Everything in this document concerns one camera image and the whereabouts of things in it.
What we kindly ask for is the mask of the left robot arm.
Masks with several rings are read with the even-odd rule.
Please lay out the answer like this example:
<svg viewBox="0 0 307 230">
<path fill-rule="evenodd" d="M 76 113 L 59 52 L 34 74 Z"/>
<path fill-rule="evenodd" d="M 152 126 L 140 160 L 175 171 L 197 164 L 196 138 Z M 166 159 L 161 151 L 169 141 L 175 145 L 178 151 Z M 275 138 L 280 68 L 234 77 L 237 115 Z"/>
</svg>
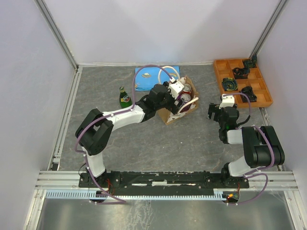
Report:
<svg viewBox="0 0 307 230">
<path fill-rule="evenodd" d="M 145 122 L 155 116 L 162 108 L 173 114 L 179 111 L 178 96 L 184 89 L 180 81 L 156 84 L 148 95 L 142 97 L 132 106 L 113 112 L 100 112 L 93 109 L 83 120 L 75 135 L 77 152 L 85 155 L 90 182 L 101 187 L 106 182 L 106 168 L 103 162 L 103 150 L 107 146 L 111 133 L 119 128 Z"/>
</svg>

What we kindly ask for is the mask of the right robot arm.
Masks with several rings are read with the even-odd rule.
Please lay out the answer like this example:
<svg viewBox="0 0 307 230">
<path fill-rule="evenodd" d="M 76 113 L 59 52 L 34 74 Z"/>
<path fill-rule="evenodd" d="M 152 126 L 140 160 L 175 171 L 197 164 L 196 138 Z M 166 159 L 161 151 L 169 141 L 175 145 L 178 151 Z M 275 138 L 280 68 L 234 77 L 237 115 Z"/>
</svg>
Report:
<svg viewBox="0 0 307 230">
<path fill-rule="evenodd" d="M 243 156 L 226 163 L 221 169 L 219 180 L 223 186 L 232 187 L 238 178 L 284 164 L 285 153 L 273 126 L 240 127 L 250 117 L 238 124 L 236 104 L 222 107 L 221 104 L 211 103 L 208 118 L 219 124 L 219 139 L 224 144 L 243 146 Z"/>
</svg>

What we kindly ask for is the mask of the red coke can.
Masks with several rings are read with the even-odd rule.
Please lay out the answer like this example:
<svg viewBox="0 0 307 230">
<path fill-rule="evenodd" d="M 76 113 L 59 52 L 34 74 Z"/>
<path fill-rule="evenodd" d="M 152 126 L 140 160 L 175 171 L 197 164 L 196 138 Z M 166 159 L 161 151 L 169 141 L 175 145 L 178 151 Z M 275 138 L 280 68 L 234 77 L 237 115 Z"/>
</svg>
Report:
<svg viewBox="0 0 307 230">
<path fill-rule="evenodd" d="M 182 90 L 182 93 L 186 93 L 186 94 L 189 94 L 191 95 L 192 93 L 192 86 L 190 84 L 184 84 L 184 88 Z"/>
</svg>

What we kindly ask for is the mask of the green glass perrier bottle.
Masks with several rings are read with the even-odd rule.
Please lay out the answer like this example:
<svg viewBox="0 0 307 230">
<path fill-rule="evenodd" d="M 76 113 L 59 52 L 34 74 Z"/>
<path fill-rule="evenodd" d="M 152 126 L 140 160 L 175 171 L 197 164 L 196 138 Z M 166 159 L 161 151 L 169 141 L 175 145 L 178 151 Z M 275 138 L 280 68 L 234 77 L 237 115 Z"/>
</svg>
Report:
<svg viewBox="0 0 307 230">
<path fill-rule="evenodd" d="M 121 86 L 119 88 L 119 104 L 121 108 L 127 108 L 132 106 L 132 100 L 130 98 L 130 96 L 127 94 L 127 92 L 125 91 L 125 88 L 123 86 Z"/>
</svg>

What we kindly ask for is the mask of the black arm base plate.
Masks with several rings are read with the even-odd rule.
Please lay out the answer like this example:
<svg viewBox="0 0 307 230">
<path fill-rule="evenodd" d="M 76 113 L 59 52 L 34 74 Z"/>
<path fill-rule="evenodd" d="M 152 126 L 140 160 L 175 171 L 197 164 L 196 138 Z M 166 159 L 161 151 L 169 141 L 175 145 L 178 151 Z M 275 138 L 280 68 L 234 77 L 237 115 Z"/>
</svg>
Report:
<svg viewBox="0 0 307 230">
<path fill-rule="evenodd" d="M 248 179 L 225 173 L 119 172 L 103 173 L 95 179 L 115 196 L 212 196 L 214 189 L 249 188 Z"/>
</svg>

